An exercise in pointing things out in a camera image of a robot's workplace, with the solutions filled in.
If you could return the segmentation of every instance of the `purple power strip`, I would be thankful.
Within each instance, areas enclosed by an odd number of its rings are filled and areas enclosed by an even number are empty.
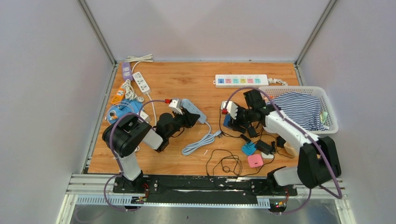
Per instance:
[[[123,62],[121,64],[122,67],[122,77],[124,78],[124,81],[126,81],[127,79],[133,81],[133,77],[132,77],[132,72],[131,72],[131,64],[129,62]]]

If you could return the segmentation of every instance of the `wooden surface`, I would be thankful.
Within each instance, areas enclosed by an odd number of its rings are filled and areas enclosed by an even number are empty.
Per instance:
[[[289,85],[298,85],[298,80],[291,63],[140,63],[136,66],[134,72],[140,71],[146,82],[151,88],[150,96],[153,99],[165,98],[187,98],[195,104],[208,118],[207,121],[212,126],[212,133],[219,130],[219,107],[220,103],[227,100],[236,88],[215,88],[213,84],[216,74],[267,74],[268,77],[280,78]],[[109,101],[112,100],[115,92],[122,84],[121,68],[118,69],[113,84]],[[133,88],[142,95],[136,83],[133,82]],[[243,98],[243,92],[236,94],[233,101],[246,105]],[[155,103],[156,114],[159,117],[164,112],[171,113],[171,110],[164,103]],[[145,112],[151,117],[151,125],[154,125],[154,117],[151,104],[145,107]],[[96,146],[92,155],[89,173],[118,173],[116,161],[105,142],[102,140],[103,131],[109,126],[106,120],[102,121]],[[238,135],[230,129],[222,128],[223,131]],[[205,165],[209,160],[214,149],[226,149],[242,160],[242,175],[256,173],[257,168],[250,168],[247,156],[241,151],[245,143],[242,139],[221,137],[216,138],[215,142],[197,149],[194,153],[183,156],[181,150],[188,144],[200,140],[208,132],[208,126],[199,122],[193,128],[186,129],[177,138],[171,138],[166,149],[158,153],[146,146],[140,144],[140,151],[136,153],[139,166],[144,174],[163,174],[163,175],[206,175]],[[269,136],[263,136],[263,141],[271,143],[273,139]],[[211,162],[208,164],[209,174],[212,175],[212,168],[225,156],[230,155],[227,152],[216,151],[213,154]],[[275,160],[265,165],[261,171],[256,174],[266,176],[267,173],[281,166],[295,166],[297,157],[289,159],[277,155]],[[235,161],[225,161],[225,165],[233,168]],[[222,171],[221,166],[215,169],[215,175],[233,175]]]

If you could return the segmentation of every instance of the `striped cloth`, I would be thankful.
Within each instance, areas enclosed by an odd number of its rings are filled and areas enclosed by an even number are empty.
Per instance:
[[[287,92],[272,100],[288,117],[306,130],[327,130],[320,121],[322,108],[315,96],[300,92]]]

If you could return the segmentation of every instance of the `gray floor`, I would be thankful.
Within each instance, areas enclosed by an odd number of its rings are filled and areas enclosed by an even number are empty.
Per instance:
[[[297,208],[300,202],[290,199],[288,210]],[[214,208],[172,208],[143,207],[136,212],[119,212],[102,205],[86,205],[77,208],[80,221],[93,224],[340,224],[334,200],[311,199],[307,206],[297,213],[275,216],[261,209],[214,209]],[[72,218],[71,224],[79,222]]]

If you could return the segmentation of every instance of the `plastic basket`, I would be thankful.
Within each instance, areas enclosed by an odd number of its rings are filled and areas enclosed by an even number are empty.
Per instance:
[[[315,96],[319,99],[322,110],[328,113],[325,125],[329,127],[326,131],[311,131],[314,134],[334,134],[338,131],[337,119],[334,114],[330,100],[325,90],[317,86],[262,86],[260,87],[270,97],[277,97],[287,92],[300,92]]]

